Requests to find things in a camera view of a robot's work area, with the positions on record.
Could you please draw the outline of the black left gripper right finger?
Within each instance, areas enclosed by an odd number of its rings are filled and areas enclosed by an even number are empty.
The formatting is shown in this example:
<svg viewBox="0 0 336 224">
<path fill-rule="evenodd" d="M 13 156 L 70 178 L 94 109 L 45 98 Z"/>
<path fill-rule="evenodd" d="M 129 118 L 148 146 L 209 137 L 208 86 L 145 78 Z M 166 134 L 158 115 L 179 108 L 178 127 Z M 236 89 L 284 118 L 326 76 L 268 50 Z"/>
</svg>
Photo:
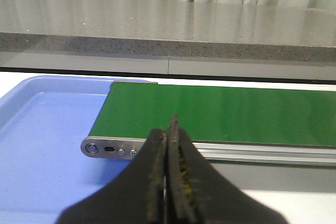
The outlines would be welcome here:
<svg viewBox="0 0 336 224">
<path fill-rule="evenodd" d="M 287 223 L 222 176 L 179 128 L 176 115 L 166 136 L 168 223 Z"/>
</svg>

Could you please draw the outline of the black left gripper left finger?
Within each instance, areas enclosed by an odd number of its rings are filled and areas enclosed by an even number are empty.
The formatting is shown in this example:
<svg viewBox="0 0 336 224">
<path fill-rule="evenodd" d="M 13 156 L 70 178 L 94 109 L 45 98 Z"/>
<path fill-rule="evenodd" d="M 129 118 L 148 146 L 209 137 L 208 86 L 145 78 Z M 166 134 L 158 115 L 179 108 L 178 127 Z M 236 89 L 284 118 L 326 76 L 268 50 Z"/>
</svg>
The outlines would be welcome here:
<svg viewBox="0 0 336 224">
<path fill-rule="evenodd" d="M 163 223 L 166 137 L 152 129 L 130 164 L 96 193 L 66 208 L 57 223 Z"/>
</svg>

